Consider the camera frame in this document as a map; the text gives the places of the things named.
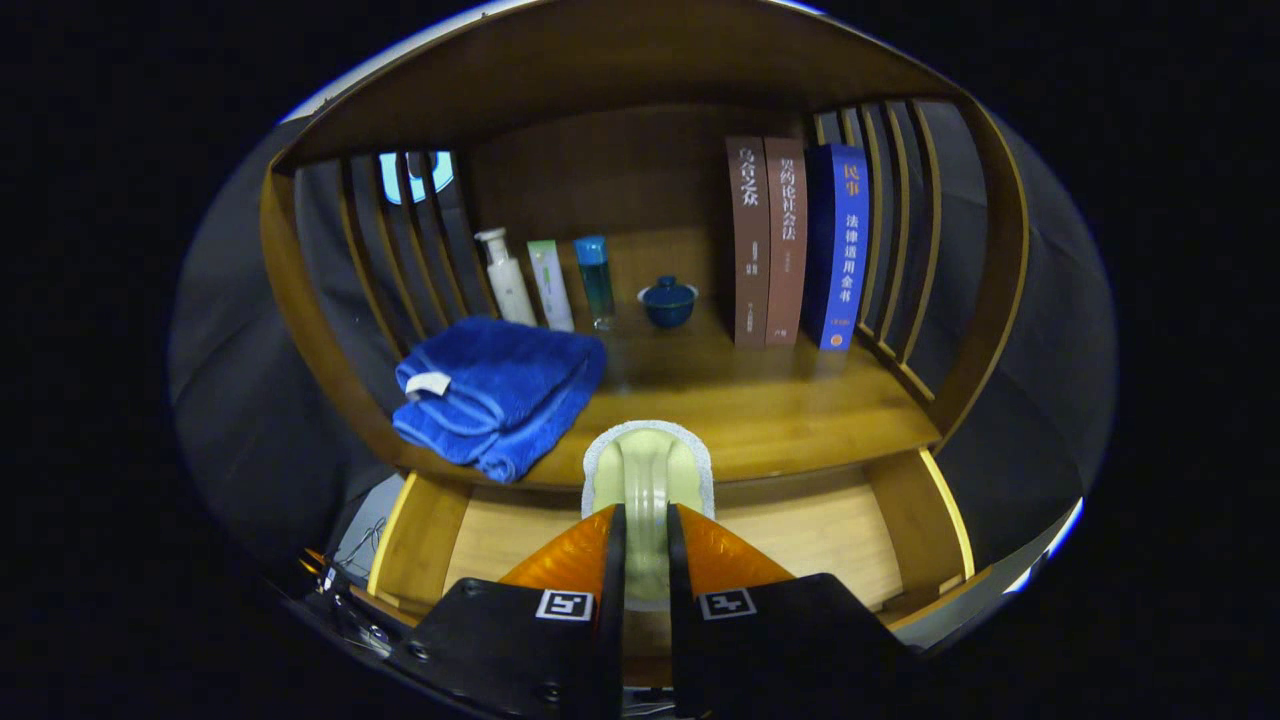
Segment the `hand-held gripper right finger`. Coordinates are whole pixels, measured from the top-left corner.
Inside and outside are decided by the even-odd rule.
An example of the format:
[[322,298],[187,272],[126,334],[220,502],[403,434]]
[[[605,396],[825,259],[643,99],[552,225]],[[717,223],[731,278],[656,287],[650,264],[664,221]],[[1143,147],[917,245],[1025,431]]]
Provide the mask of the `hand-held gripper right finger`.
[[891,719],[918,656],[835,575],[797,577],[719,523],[667,509],[676,710],[695,719]]

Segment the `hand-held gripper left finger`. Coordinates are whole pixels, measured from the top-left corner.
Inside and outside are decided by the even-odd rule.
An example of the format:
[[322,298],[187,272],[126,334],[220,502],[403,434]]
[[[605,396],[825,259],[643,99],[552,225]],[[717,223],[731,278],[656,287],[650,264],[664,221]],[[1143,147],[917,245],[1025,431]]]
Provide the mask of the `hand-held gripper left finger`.
[[617,719],[626,539],[614,503],[498,582],[460,580],[388,666],[452,717]]

